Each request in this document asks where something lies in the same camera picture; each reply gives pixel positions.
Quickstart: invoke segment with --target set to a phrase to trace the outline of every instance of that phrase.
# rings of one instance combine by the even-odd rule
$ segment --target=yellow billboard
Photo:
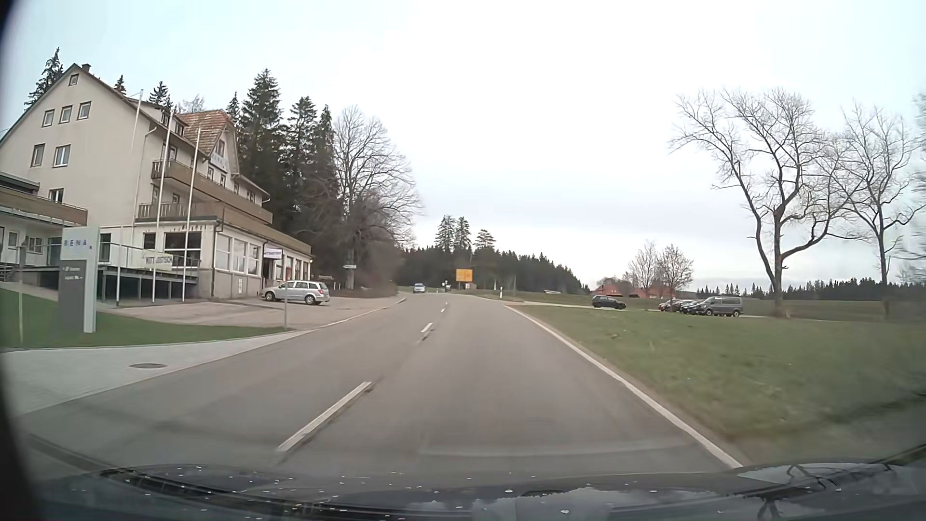
[[[457,282],[472,282],[472,270],[457,269]]]

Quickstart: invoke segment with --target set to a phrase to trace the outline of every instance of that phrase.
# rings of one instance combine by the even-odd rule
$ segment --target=car hood
[[[716,519],[831,515],[876,506],[919,513],[926,470],[861,460],[750,466],[718,473],[434,481],[301,477],[205,464],[112,468],[41,483],[54,519]]]

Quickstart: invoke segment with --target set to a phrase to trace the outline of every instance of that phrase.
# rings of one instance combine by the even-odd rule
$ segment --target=black car
[[[627,307],[625,302],[607,295],[595,295],[592,297],[592,305],[596,308],[614,308],[615,310],[622,310]]]

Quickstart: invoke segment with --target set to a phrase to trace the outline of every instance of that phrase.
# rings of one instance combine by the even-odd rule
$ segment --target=silver car
[[[264,288],[263,297],[268,302],[286,299],[288,302],[298,301],[310,305],[330,302],[332,299],[325,283],[310,280],[291,280],[279,286]]]

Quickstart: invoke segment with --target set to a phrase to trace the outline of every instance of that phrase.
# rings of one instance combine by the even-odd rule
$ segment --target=white edge line
[[[717,459],[719,459],[721,462],[723,462],[724,464],[726,464],[726,465],[729,466],[730,468],[739,468],[739,467],[743,466],[743,464],[741,464],[740,462],[736,461],[736,458],[733,458],[733,457],[732,457],[730,454],[728,454],[724,449],[721,449],[721,448],[718,447],[713,441],[707,439],[703,434],[701,434],[700,432],[698,432],[697,430],[695,430],[694,427],[689,426],[688,424],[686,424],[680,417],[678,417],[678,416],[676,416],[674,413],[672,413],[672,411],[670,411],[669,409],[666,409],[665,407],[663,407],[662,405],[660,405],[659,402],[657,402],[656,400],[653,400],[652,398],[650,398],[646,393],[644,393],[642,390],[640,390],[639,388],[637,388],[637,386],[635,386],[634,384],[628,382],[625,378],[623,378],[622,376],[620,376],[620,375],[618,375],[617,373],[615,373],[614,371],[612,371],[612,370],[611,370],[610,368],[608,368],[606,365],[604,365],[603,363],[599,362],[598,360],[596,360],[595,358],[593,358],[592,356],[590,356],[590,355],[589,355],[588,353],[586,353],[585,351],[583,351],[583,350],[577,348],[575,345],[572,344],[572,342],[569,342],[568,340],[566,340],[565,338],[563,338],[563,337],[562,337],[561,335],[559,335],[556,331],[553,331],[553,330],[550,329],[549,327],[547,327],[547,326],[541,324],[539,321],[533,319],[531,316],[528,316],[527,314],[524,314],[524,313],[521,312],[521,311],[518,311],[518,310],[516,310],[516,309],[514,309],[514,308],[511,308],[511,307],[509,307],[509,306],[506,306],[506,307],[509,308],[510,310],[512,310],[513,312],[515,312],[515,313],[521,315],[522,317],[524,317],[524,318],[530,320],[531,322],[537,324],[537,325],[540,326],[544,331],[546,331],[546,332],[549,333],[550,335],[553,335],[557,340],[559,340],[560,342],[566,344],[567,346],[569,346],[569,347],[570,347],[572,350],[574,350],[575,352],[579,353],[585,360],[587,360],[587,361],[593,363],[595,367],[597,367],[598,369],[601,369],[602,371],[604,371],[605,373],[607,373],[608,376],[610,376],[610,377],[614,378],[615,380],[619,381],[621,384],[624,385],[624,387],[626,387],[627,389],[629,389],[630,392],[632,392],[634,395],[636,395],[636,397],[639,398],[640,400],[642,400],[646,405],[649,405],[651,408],[653,408],[654,411],[656,411],[657,413],[661,414],[662,417],[664,417],[664,418],[666,418],[667,420],[669,420],[669,422],[672,423],[674,426],[677,426],[679,429],[681,429],[682,431],[684,431],[685,433],[687,433],[689,436],[691,436],[692,438],[694,438],[695,441],[697,441],[698,443],[700,443],[701,445],[703,445],[704,448],[707,449],[708,452],[710,452],[710,453],[713,454],[715,457],[717,457]]]
[[[343,398],[336,401],[334,405],[329,407],[327,411],[319,414],[314,420],[309,422],[306,426],[302,427],[301,429],[297,430],[295,434],[293,434],[288,439],[286,439],[286,441],[281,443],[280,446],[277,447],[277,452],[286,452],[290,450],[297,443],[302,441],[306,436],[312,434],[313,431],[316,431],[320,427],[324,426],[325,423],[328,422],[328,420],[332,419],[332,417],[338,413],[338,411],[346,407],[347,404],[349,404],[351,401],[356,400],[357,397],[360,396],[360,393],[367,390],[367,388],[371,385],[373,385],[373,382],[364,382],[360,384],[359,386],[357,386],[356,388],[354,388],[354,390],[344,395]]]

